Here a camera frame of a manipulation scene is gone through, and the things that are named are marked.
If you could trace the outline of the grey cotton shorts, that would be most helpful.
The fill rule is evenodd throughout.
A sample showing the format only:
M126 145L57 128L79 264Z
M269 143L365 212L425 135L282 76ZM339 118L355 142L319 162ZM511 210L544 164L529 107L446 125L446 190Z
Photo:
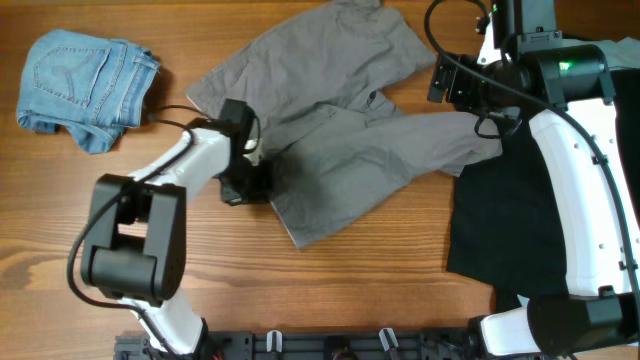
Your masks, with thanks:
M501 154L490 122L466 112L409 115L385 97L386 86L435 60L396 9L333 1L262 34L186 95L211 116L227 99L255 111L273 164L271 204L303 248L417 176L456 176Z

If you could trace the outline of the blue denim jeans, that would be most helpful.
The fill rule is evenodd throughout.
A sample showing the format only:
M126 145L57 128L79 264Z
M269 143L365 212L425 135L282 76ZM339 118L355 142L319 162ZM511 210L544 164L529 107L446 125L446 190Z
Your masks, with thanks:
M129 41L53 30L29 50L17 123L41 133L64 127L85 152L106 153L141 125L159 68L149 49Z

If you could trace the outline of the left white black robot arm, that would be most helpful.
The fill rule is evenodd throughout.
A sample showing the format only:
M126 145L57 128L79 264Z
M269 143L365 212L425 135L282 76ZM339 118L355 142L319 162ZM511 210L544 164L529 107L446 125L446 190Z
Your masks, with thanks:
M67 281L83 302L132 312L142 336L117 339L117 359L221 359L224 350L186 298L187 204L212 179L230 206L266 203L271 164L258 116L240 100L181 125L181 140L129 176L95 184L87 224L68 258Z

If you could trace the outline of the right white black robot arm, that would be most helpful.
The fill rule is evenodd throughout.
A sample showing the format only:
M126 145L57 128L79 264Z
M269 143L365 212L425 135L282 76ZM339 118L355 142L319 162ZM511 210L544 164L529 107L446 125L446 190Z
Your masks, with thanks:
M550 1L481 5L478 56L438 54L429 98L530 128L553 186L568 291L471 321L471 359L572 356L639 339L639 226L616 144L603 51L567 47Z

